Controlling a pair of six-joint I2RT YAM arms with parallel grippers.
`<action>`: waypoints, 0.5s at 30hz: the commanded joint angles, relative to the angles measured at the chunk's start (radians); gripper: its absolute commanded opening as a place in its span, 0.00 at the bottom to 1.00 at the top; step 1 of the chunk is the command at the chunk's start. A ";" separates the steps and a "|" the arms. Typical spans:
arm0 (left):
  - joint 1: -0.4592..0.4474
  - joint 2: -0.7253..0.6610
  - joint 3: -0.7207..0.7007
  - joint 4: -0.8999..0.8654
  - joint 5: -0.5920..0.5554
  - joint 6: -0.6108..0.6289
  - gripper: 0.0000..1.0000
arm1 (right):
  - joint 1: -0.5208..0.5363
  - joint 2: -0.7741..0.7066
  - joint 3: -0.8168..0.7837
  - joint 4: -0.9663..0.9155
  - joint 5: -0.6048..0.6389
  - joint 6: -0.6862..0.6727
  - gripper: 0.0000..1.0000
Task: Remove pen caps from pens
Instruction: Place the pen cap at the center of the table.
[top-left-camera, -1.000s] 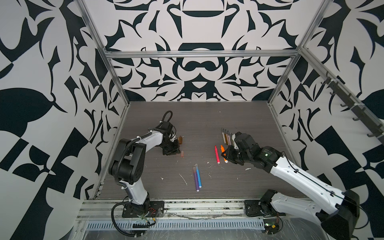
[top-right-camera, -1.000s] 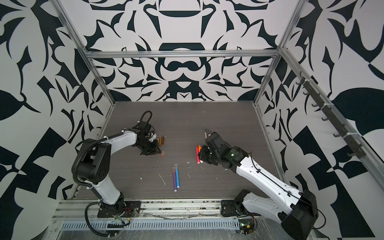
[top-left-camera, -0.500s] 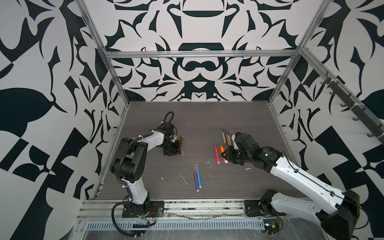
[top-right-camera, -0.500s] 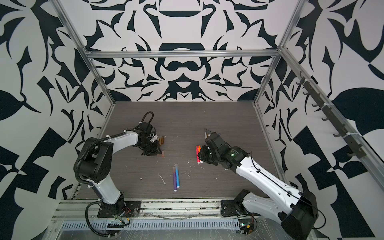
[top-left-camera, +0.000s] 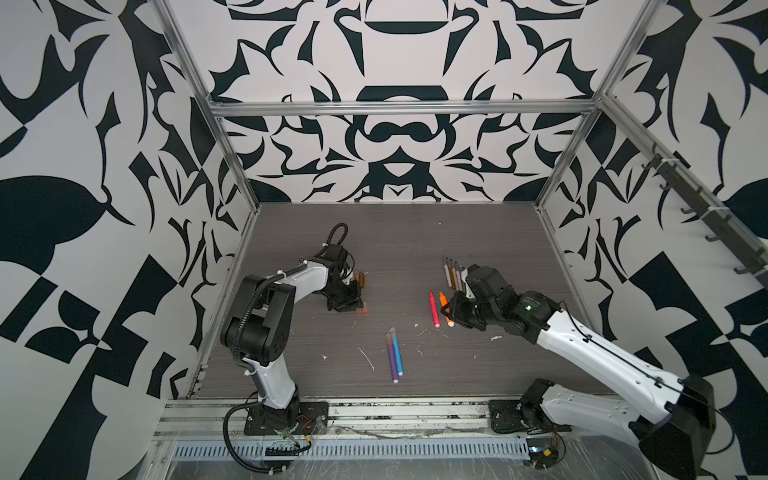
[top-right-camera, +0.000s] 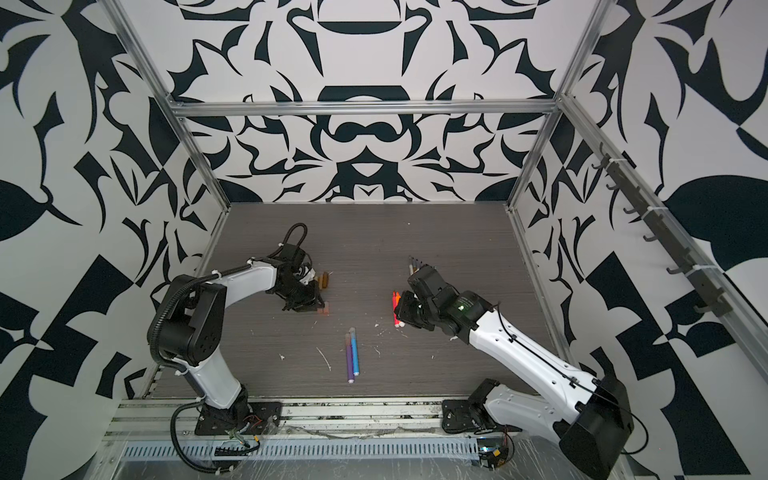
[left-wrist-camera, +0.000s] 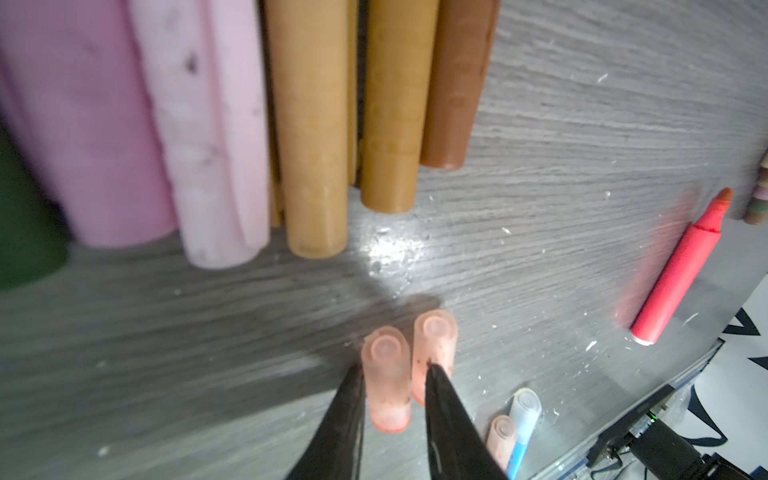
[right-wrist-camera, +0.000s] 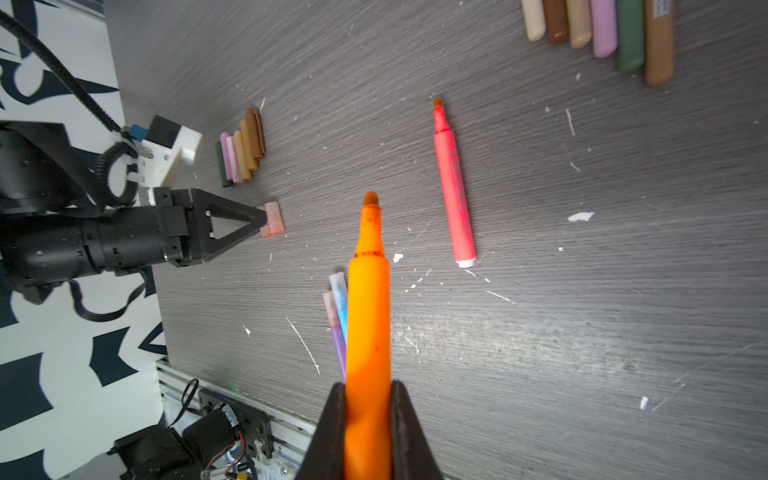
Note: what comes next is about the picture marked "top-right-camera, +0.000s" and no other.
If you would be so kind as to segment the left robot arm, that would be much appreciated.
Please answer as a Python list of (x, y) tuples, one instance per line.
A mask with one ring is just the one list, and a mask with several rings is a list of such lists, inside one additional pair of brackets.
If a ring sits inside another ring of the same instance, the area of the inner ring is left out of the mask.
[(234, 421), (249, 415), (248, 393), (221, 351), (224, 317), (228, 307), (260, 293), (278, 297), (285, 311), (324, 307), (311, 261), (257, 258), (202, 277), (177, 276), (147, 331), (152, 359), (183, 376), (204, 409)]

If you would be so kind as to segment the red marker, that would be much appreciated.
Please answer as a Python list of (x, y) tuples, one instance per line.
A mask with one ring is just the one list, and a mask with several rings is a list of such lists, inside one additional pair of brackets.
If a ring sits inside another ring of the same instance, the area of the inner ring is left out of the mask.
[(392, 294), (391, 294), (391, 306), (392, 306), (392, 310), (393, 310), (393, 325), (394, 325), (395, 328), (399, 328), (400, 327), (400, 321), (399, 321), (397, 313), (396, 313), (396, 309), (397, 309), (397, 306), (398, 306), (398, 303), (399, 303), (399, 299), (400, 299), (399, 293), (397, 291), (393, 291)]

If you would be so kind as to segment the purple marker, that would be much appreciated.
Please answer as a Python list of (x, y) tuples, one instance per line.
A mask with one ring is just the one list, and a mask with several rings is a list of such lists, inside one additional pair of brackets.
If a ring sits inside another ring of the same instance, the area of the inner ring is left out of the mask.
[(349, 384), (354, 383), (354, 362), (353, 362), (353, 352), (352, 352), (352, 345), (351, 345), (351, 335), (349, 333), (345, 334), (344, 337), (345, 340), (345, 355), (346, 355), (346, 375), (347, 375), (347, 382)]

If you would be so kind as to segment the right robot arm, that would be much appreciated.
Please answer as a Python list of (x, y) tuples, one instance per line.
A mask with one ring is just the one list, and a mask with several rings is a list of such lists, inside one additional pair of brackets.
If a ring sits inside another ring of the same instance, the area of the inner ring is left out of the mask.
[(627, 389), (615, 376), (598, 378), (557, 357), (513, 326), (500, 306), (458, 291), (430, 265), (409, 277), (394, 313), (489, 355), (534, 389), (521, 394), (494, 382), (477, 388), (477, 404), (495, 425), (550, 441), (591, 479), (612, 473), (635, 427)]

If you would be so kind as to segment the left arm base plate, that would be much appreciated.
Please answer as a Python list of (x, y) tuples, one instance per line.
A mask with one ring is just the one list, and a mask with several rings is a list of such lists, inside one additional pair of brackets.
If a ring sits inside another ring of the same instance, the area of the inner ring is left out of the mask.
[(282, 407), (278, 401), (249, 402), (248, 406), (241, 403), (227, 410), (204, 405), (194, 433), (197, 436), (228, 435), (231, 431), (243, 435), (265, 434), (280, 425)]

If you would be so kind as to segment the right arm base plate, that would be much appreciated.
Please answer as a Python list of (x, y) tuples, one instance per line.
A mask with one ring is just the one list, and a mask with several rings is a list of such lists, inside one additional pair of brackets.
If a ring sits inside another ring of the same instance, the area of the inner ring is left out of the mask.
[(441, 429), (447, 434), (473, 433), (480, 435), (493, 432), (521, 432), (518, 427), (497, 423), (491, 418), (485, 407), (478, 402), (443, 400), (441, 409)]

